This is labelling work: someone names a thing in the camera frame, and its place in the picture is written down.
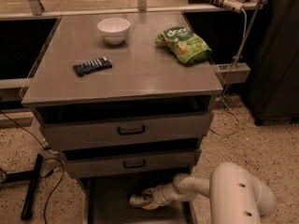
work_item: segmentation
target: gray tabletop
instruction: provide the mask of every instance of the gray tabletop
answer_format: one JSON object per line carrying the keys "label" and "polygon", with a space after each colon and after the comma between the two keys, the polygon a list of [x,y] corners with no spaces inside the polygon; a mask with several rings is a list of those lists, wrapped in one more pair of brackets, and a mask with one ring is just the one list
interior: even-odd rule
{"label": "gray tabletop", "polygon": [[[131,22],[128,37],[109,45],[97,23],[110,17]],[[188,26],[180,12],[65,16],[50,42],[22,103],[67,105],[105,101],[217,94],[222,86],[208,62],[185,67],[155,37],[174,26]],[[106,56],[111,69],[78,77],[73,65]]]}

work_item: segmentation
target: black handle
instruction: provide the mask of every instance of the black handle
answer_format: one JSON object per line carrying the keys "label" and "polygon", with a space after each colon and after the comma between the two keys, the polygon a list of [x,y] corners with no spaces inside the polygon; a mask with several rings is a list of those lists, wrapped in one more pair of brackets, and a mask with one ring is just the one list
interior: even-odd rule
{"label": "black handle", "polygon": [[121,130],[121,127],[118,127],[118,133],[119,135],[133,135],[133,134],[141,134],[144,131],[146,131],[146,126],[142,125],[141,130],[140,131],[130,131],[130,132],[124,132]]}
{"label": "black handle", "polygon": [[123,167],[124,168],[127,168],[127,169],[130,169],[130,168],[142,168],[146,165],[146,160],[143,160],[142,161],[142,164],[138,164],[138,165],[133,165],[133,166],[128,166],[125,161],[123,162]]}

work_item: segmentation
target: green chip bag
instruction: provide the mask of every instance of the green chip bag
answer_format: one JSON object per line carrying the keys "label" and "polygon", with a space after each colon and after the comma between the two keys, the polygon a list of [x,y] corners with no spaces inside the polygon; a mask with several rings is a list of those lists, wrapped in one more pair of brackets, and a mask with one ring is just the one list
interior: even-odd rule
{"label": "green chip bag", "polygon": [[187,66],[206,60],[212,52],[203,38],[182,26],[161,32],[155,42],[157,45],[165,42],[178,60]]}

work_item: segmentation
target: white robotic arm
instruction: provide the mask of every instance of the white robotic arm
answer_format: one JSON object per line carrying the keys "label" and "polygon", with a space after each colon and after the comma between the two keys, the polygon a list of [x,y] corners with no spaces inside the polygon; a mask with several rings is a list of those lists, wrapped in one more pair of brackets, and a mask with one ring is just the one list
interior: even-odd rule
{"label": "white robotic arm", "polygon": [[[153,209],[173,201],[188,202],[198,194],[210,200],[213,224],[260,224],[260,217],[269,217],[276,210],[273,192],[264,182],[244,168],[230,162],[222,163],[210,180],[177,174],[173,182],[145,190],[151,200],[142,206]],[[134,205],[135,196],[130,203]]]}

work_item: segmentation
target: bowl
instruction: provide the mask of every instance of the bowl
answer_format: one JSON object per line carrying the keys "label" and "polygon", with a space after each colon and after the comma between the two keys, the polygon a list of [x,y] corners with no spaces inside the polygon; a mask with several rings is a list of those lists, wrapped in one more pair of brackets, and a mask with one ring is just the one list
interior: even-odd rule
{"label": "bowl", "polygon": [[128,36],[130,25],[131,23],[126,19],[111,18],[100,21],[97,28],[106,42],[116,45]]}

